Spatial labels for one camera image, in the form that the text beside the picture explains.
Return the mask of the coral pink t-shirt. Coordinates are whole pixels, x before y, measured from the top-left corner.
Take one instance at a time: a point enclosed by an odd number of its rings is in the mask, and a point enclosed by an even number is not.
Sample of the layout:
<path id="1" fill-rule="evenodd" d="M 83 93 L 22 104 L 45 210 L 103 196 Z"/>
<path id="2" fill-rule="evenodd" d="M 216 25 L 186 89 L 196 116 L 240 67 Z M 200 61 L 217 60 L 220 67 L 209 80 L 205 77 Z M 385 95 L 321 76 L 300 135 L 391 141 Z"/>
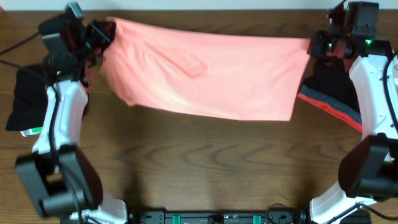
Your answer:
<path id="1" fill-rule="evenodd" d="M 101 71 L 128 105 L 241 121 L 291 118 L 308 39 L 115 22 Z"/>

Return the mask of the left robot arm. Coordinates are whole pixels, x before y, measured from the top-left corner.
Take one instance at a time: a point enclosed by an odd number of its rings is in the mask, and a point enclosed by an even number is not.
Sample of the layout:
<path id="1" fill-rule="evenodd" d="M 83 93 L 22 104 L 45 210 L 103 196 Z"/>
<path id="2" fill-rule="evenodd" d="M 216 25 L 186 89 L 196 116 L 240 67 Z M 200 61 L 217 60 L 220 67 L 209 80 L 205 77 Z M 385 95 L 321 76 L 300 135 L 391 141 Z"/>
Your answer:
<path id="1" fill-rule="evenodd" d="M 116 24 L 63 15 L 42 22 L 47 110 L 32 153 L 18 157 L 16 171 L 41 217 L 61 223 L 127 223 L 126 203 L 107 195 L 80 150 L 88 104 L 89 67 L 114 40 Z"/>

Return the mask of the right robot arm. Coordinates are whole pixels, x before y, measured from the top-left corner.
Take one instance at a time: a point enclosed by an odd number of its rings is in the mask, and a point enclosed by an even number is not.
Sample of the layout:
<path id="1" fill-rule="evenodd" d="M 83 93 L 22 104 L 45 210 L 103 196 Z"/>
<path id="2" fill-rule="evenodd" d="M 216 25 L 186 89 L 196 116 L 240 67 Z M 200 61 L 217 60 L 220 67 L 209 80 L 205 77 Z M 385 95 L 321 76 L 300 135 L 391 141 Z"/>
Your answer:
<path id="1" fill-rule="evenodd" d="M 393 221 L 371 206 L 397 197 L 397 90 L 388 40 L 376 38 L 379 4 L 341 1 L 328 11 L 329 30 L 318 30 L 307 53 L 351 59 L 348 73 L 361 115 L 361 142 L 340 162 L 338 180 L 310 201 L 304 223 L 355 222 L 356 211 Z"/>

